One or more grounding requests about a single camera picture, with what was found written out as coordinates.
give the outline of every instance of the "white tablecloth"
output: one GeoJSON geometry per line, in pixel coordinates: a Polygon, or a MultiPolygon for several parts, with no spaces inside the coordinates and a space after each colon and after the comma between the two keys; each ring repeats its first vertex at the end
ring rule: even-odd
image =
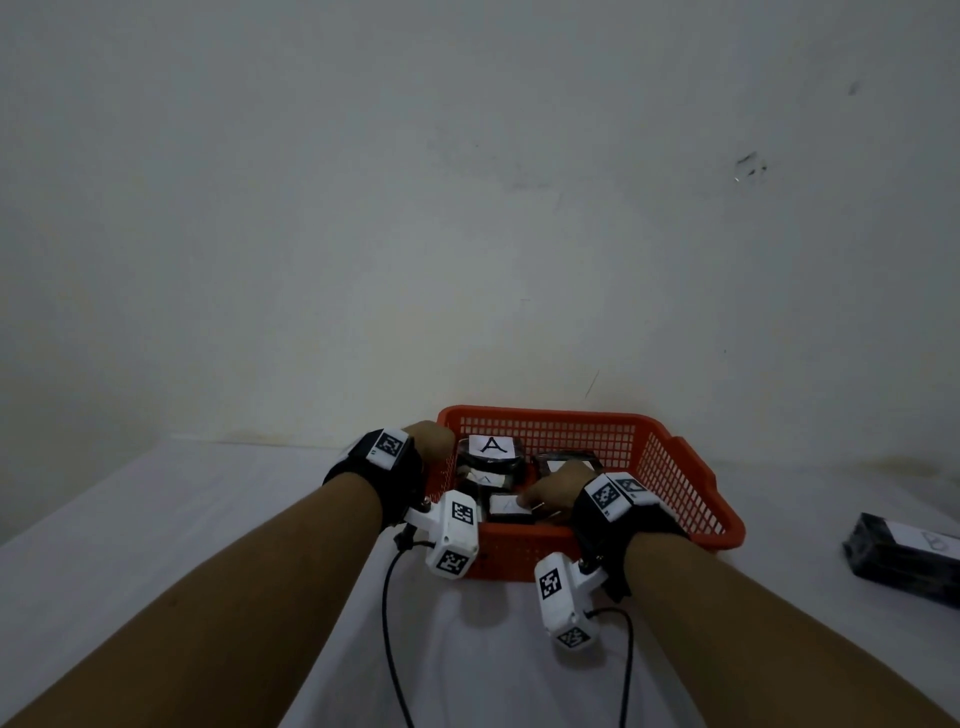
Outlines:
{"type": "MultiPolygon", "coordinates": [[[[205,558],[308,493],[334,452],[169,441],[0,547],[0,721],[205,558]]],[[[840,554],[860,511],[960,527],[877,475],[716,469],[747,524],[731,563],[866,648],[960,717],[960,615],[855,578],[840,554]]],[[[380,633],[384,534],[283,725],[402,725],[380,633]]],[[[414,551],[391,586],[400,680],[420,728],[615,725],[626,636],[561,654],[531,584],[431,577],[414,551]]],[[[634,725],[702,725],[635,614],[634,725]]]]}

